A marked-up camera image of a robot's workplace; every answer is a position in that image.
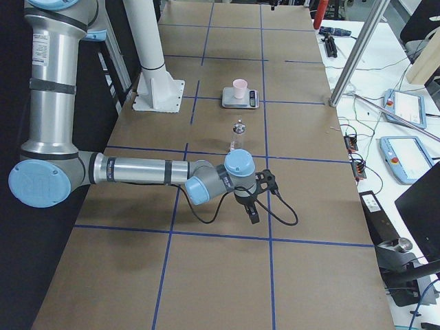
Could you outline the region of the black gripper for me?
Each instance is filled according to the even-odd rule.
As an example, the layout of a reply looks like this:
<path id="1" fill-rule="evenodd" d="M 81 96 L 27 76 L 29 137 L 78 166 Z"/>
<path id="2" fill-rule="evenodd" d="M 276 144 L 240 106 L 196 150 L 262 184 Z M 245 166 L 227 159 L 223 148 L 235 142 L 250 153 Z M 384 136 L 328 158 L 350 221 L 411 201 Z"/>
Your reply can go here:
<path id="1" fill-rule="evenodd" d="M 255 203 L 258 196 L 267 191 L 270 191 L 273 195 L 278 195 L 276 177 L 269 169 L 257 172 L 254 183 L 249 188 L 236 186 L 234 189 L 234 197 L 239 204 L 244 206 L 251 224 L 259 222 L 259 214 Z"/>

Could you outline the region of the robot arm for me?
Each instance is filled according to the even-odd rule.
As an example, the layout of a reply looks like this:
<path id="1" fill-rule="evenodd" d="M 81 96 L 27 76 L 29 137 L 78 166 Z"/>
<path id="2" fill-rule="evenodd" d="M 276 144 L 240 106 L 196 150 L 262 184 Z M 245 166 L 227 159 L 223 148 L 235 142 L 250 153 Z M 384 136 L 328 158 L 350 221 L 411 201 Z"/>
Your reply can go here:
<path id="1" fill-rule="evenodd" d="M 230 151 L 222 164 L 110 157 L 103 154 L 116 121 L 98 111 L 74 117 L 81 41 L 112 38 L 104 1 L 26 1 L 33 31 L 30 132 L 8 175 L 10 192 L 23 204 L 49 208 L 75 189 L 102 182 L 174 186 L 190 207 L 235 196 L 252 223 L 259 222 L 259 195 L 279 193 L 269 170 L 256 171 L 251 154 Z"/>

